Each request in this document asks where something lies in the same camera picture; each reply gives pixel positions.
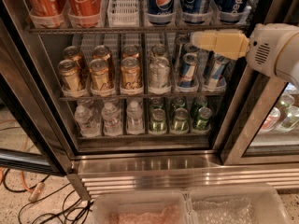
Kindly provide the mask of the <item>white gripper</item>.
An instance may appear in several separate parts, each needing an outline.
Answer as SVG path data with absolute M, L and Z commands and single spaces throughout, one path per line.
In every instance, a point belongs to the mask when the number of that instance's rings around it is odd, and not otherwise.
M 190 40 L 231 60 L 246 56 L 250 68 L 268 77 L 299 77 L 298 26 L 257 24 L 249 39 L 236 29 L 205 30 L 191 33 Z

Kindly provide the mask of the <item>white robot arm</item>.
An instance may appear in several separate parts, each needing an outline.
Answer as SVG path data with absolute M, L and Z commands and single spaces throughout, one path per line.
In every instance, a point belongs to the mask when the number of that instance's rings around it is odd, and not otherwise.
M 226 58 L 245 57 L 249 67 L 268 77 L 279 77 L 299 87 L 299 27 L 286 23 L 258 23 L 246 37 L 236 29 L 205 30 L 191 34 L 199 49 Z

